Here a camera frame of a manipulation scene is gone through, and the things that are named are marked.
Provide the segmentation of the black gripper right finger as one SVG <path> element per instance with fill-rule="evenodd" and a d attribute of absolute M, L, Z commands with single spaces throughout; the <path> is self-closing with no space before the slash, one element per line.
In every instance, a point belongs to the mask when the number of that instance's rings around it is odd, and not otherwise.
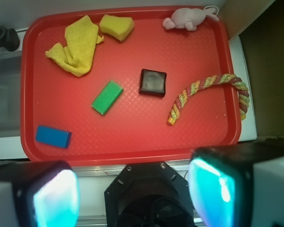
<path fill-rule="evenodd" d="M 207 227 L 284 227 L 284 143 L 197 148 L 188 187 Z"/>

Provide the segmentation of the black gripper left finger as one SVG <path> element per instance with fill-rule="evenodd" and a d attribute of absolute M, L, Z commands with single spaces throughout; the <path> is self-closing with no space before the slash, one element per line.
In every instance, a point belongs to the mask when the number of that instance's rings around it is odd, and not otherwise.
<path fill-rule="evenodd" d="M 74 227 L 79 210 L 67 162 L 0 162 L 0 227 Z"/>

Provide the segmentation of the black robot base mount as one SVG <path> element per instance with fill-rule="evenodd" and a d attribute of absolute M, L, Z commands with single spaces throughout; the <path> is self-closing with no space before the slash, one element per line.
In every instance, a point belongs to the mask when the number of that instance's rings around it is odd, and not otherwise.
<path fill-rule="evenodd" d="M 109 227 L 193 227 L 188 181 L 165 162 L 128 164 L 104 192 Z"/>

